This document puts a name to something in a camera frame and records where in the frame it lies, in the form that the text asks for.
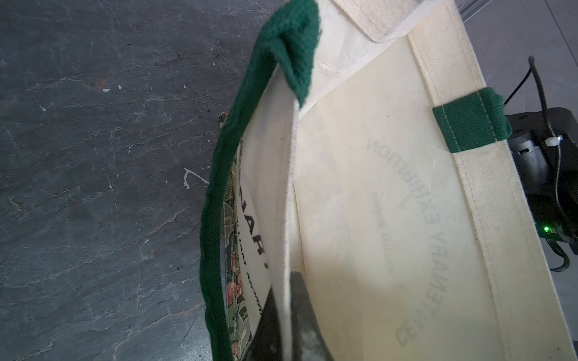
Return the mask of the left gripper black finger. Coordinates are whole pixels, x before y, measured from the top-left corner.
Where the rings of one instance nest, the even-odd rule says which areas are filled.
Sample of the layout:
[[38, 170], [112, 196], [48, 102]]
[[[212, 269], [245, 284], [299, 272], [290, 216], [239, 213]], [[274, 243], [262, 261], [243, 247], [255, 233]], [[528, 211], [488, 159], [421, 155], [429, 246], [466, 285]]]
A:
[[273, 292], [266, 299], [257, 330], [245, 351], [247, 360], [281, 360], [289, 350], [292, 360], [332, 360], [309, 297], [304, 277], [291, 273], [292, 346], [284, 347]]

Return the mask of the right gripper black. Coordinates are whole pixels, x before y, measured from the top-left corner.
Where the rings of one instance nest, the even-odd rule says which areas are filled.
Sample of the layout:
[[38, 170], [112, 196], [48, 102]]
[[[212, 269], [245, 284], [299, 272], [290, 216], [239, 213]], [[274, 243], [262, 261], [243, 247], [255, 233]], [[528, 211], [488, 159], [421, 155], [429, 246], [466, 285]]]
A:
[[550, 108], [548, 120], [561, 139], [549, 147], [543, 114], [510, 114], [510, 151], [537, 232], [577, 253], [577, 120], [566, 108]]

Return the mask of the cream canvas tote bag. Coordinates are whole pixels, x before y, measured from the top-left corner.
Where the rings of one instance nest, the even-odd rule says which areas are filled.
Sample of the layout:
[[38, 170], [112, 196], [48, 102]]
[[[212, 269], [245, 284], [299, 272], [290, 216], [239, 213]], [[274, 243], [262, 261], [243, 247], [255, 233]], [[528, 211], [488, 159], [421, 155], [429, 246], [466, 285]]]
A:
[[332, 360], [574, 360], [508, 139], [452, 1], [288, 1], [221, 130], [200, 231], [215, 360], [303, 275]]

